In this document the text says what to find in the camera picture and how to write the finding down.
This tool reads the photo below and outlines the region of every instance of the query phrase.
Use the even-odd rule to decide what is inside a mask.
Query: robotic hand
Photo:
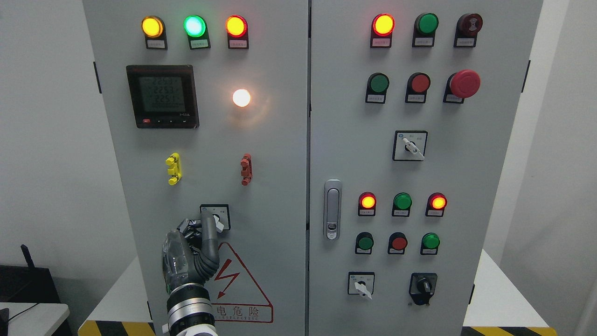
[[[210,294],[203,287],[220,267],[216,220],[207,211],[200,221],[185,219],[166,235],[162,249],[170,336],[218,336]]]

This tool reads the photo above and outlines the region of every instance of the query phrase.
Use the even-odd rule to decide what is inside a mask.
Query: green indicator light
[[[189,15],[184,20],[184,29],[191,37],[201,37],[206,27],[205,21],[197,15]]]
[[[369,237],[363,237],[359,239],[359,248],[362,250],[369,250],[373,247],[373,239]]]
[[[435,233],[427,233],[423,236],[423,246],[426,249],[434,250],[439,246],[439,237]]]
[[[421,14],[417,18],[417,30],[421,34],[429,35],[433,33],[439,25],[437,15],[433,13]]]
[[[407,193],[400,193],[394,197],[394,205],[400,210],[408,209],[413,200],[410,198],[410,195]]]
[[[390,86],[390,81],[382,74],[375,75],[369,84],[369,87],[375,92],[384,92]]]

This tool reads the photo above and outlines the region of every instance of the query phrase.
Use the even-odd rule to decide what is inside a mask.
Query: black cable
[[[15,317],[17,317],[17,316],[19,316],[19,315],[23,314],[24,312],[28,311],[29,309],[31,309],[31,308],[33,308],[33,307],[37,306],[38,304],[39,304],[39,303],[36,303],[36,304],[32,305],[31,307],[29,307],[29,308],[27,308],[27,309],[25,309],[25,310],[21,311],[19,314],[16,314],[15,316],[13,316],[13,317],[9,318],[9,319],[8,319],[8,321],[7,321],[7,323],[8,323],[8,322],[10,322],[10,320],[14,319]]]

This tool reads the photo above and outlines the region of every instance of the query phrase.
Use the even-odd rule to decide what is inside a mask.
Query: white wall
[[[583,28],[591,13],[596,1],[570,1],[501,260],[559,335],[573,335],[597,279],[597,39]],[[584,324],[596,325],[589,317]]]
[[[80,0],[0,2],[0,264],[50,268],[76,330],[134,258]]]
[[[568,3],[569,0],[543,0],[537,33],[529,58],[531,67],[527,84],[518,103],[510,144],[483,246],[498,265],[506,245]]]

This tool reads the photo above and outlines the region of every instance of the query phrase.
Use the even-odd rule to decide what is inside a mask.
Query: yellow indicator light
[[[232,102],[236,106],[243,108],[251,102],[251,94],[244,88],[240,88],[232,94]]]
[[[164,23],[157,16],[147,16],[141,22],[141,29],[149,38],[160,37],[164,32]]]
[[[388,36],[394,30],[394,18],[390,14],[379,14],[373,20],[373,31],[379,36]]]
[[[365,209],[370,209],[375,206],[375,197],[373,196],[365,196],[361,200],[361,206]]]
[[[446,199],[445,197],[435,197],[432,201],[431,201],[431,206],[436,209],[436,210],[441,210],[446,206]]]
[[[241,37],[247,32],[247,21],[240,15],[230,16],[226,20],[226,31],[234,37]]]

